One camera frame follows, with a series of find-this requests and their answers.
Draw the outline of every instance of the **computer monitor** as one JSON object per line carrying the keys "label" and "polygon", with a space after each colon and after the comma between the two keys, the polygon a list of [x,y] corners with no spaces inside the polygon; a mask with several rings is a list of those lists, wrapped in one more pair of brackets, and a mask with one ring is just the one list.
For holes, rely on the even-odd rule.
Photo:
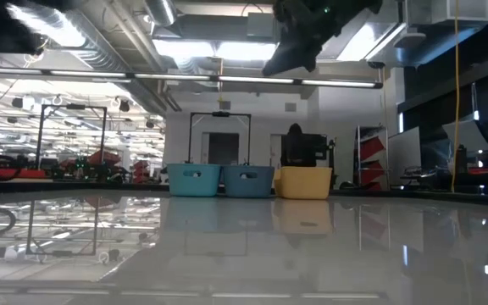
{"label": "computer monitor", "polygon": [[[449,140],[454,143],[455,123],[443,125],[442,128],[447,133]],[[458,122],[458,144],[464,145],[466,150],[471,153],[488,151],[488,141],[481,130],[479,121],[471,119]]]}

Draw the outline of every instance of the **plastic basket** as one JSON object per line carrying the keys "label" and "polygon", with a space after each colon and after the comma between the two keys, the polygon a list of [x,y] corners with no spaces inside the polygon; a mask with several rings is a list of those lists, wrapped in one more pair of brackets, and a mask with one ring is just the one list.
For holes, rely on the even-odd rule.
{"label": "plastic basket", "polygon": [[219,165],[169,164],[169,191],[172,196],[212,197],[219,185]]}
{"label": "plastic basket", "polygon": [[273,223],[277,231],[289,234],[329,234],[333,232],[326,201],[283,200],[274,203]]}
{"label": "plastic basket", "polygon": [[270,197],[275,168],[270,166],[228,165],[223,167],[228,197]]}
{"label": "plastic basket", "polygon": [[274,180],[276,195],[287,199],[325,200],[329,196],[331,168],[283,167]]}

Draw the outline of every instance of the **shelving unit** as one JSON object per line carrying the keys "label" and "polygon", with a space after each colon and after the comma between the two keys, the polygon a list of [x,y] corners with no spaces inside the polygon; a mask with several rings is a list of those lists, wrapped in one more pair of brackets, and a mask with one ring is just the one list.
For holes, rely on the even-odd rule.
{"label": "shelving unit", "polygon": [[389,189],[388,133],[384,126],[358,126],[353,151],[353,184],[371,191]]}

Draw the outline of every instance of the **black metal frame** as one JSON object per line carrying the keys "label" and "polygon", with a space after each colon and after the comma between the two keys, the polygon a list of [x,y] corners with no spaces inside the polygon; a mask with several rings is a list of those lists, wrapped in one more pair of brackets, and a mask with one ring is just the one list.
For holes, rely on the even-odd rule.
{"label": "black metal frame", "polygon": [[[53,108],[53,111],[45,117],[44,112],[47,108]],[[39,136],[37,138],[37,150],[35,156],[35,168],[41,168],[41,145],[42,145],[42,128],[44,126],[44,120],[50,118],[50,116],[60,108],[67,108],[73,110],[84,110],[86,108],[91,109],[95,112],[95,109],[101,109],[103,111],[103,129],[101,132],[101,163],[103,163],[104,158],[104,148],[105,148],[105,128],[107,125],[107,108],[106,107],[97,107],[97,106],[86,106],[86,105],[78,105],[78,104],[69,104],[66,106],[63,105],[52,105],[52,104],[43,104],[41,107],[41,118],[39,119]]]}
{"label": "black metal frame", "polygon": [[252,145],[252,115],[251,114],[228,114],[228,116],[215,116],[215,113],[202,113],[202,112],[192,112],[190,113],[190,134],[188,136],[187,144],[187,162],[191,162],[191,131],[193,129],[193,117],[196,115],[211,115],[213,117],[219,118],[229,118],[231,116],[243,116],[247,117],[249,120],[247,126],[247,162],[250,162],[250,146]]}

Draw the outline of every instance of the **basket handle hole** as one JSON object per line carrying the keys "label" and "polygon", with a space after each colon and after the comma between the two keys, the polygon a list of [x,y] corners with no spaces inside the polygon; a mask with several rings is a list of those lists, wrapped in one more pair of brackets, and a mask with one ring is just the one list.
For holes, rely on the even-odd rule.
{"label": "basket handle hole", "polygon": [[198,178],[198,177],[201,176],[201,172],[200,171],[196,171],[196,170],[186,170],[184,172],[184,176]]}
{"label": "basket handle hole", "polygon": [[241,179],[257,179],[258,173],[241,173]]}

